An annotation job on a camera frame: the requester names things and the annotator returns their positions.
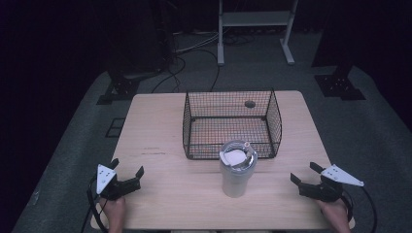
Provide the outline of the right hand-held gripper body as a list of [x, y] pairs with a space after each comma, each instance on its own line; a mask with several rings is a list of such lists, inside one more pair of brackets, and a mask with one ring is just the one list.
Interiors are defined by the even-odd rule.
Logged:
[[364, 182], [355, 178], [337, 165], [324, 168], [319, 184], [301, 182], [297, 186], [299, 194], [323, 202], [334, 202], [343, 196], [343, 185], [350, 184], [364, 187]]

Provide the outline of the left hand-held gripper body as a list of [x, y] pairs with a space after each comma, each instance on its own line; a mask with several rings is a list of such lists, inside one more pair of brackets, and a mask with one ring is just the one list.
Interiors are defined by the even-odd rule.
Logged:
[[97, 166], [96, 193], [101, 197], [115, 201], [140, 188], [140, 179], [134, 177], [126, 181], [119, 181], [115, 170], [102, 164]]

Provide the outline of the white tumbler with clear lid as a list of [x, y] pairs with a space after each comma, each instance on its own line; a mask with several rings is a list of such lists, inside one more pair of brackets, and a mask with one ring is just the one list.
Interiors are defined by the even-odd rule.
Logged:
[[222, 190], [226, 196], [238, 198], [244, 195], [257, 162], [258, 154], [249, 142], [234, 140], [221, 147]]

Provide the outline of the black wire basket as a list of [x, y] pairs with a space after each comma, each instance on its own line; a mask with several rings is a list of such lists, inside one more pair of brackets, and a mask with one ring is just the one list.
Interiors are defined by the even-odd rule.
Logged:
[[[246, 108], [254, 101], [254, 108]], [[264, 91], [189, 92], [183, 116], [183, 147], [188, 159], [219, 157], [223, 144], [249, 142], [260, 158], [277, 155], [282, 118], [276, 94]]]

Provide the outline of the person's left hand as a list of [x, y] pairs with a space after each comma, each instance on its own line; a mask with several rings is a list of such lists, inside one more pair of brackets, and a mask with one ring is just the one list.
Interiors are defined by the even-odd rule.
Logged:
[[122, 233], [126, 214], [125, 198], [121, 197], [115, 201], [100, 198], [99, 204], [109, 222], [108, 232]]

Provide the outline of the person's right hand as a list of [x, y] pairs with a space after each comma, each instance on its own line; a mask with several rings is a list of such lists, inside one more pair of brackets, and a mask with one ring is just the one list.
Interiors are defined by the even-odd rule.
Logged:
[[334, 202], [316, 200], [315, 203], [320, 207], [322, 214], [334, 233], [351, 233], [347, 218], [347, 208], [341, 199]]

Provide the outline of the black stand base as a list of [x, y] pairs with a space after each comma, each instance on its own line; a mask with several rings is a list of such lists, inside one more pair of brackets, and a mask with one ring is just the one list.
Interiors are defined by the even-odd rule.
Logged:
[[97, 100], [97, 105], [110, 105], [114, 101], [131, 100], [140, 85], [141, 72], [132, 66], [115, 65], [109, 66], [108, 75], [110, 83], [103, 95]]
[[351, 61], [343, 62], [336, 67], [332, 74], [315, 76], [324, 97], [339, 97], [344, 101], [365, 99], [361, 91], [354, 87], [348, 78], [352, 67]]

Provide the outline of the white metal stand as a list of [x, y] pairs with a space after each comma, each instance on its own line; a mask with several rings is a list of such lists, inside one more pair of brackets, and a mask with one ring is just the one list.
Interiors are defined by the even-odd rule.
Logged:
[[298, 0], [292, 0], [292, 6], [288, 11], [274, 12], [225, 12], [223, 10], [223, 0], [219, 0], [219, 20], [218, 20], [218, 44], [217, 63], [224, 65], [224, 45], [223, 30], [227, 27], [254, 27], [254, 26], [285, 26], [286, 33], [280, 39], [284, 56], [289, 65], [295, 63], [289, 48], [289, 39], [298, 6]]

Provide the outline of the black square floor frame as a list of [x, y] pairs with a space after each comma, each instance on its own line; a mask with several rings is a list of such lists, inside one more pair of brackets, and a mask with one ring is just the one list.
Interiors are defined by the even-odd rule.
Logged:
[[125, 123], [124, 117], [113, 118], [109, 128], [106, 131], [105, 137], [106, 138], [118, 138], [121, 134], [124, 123]]

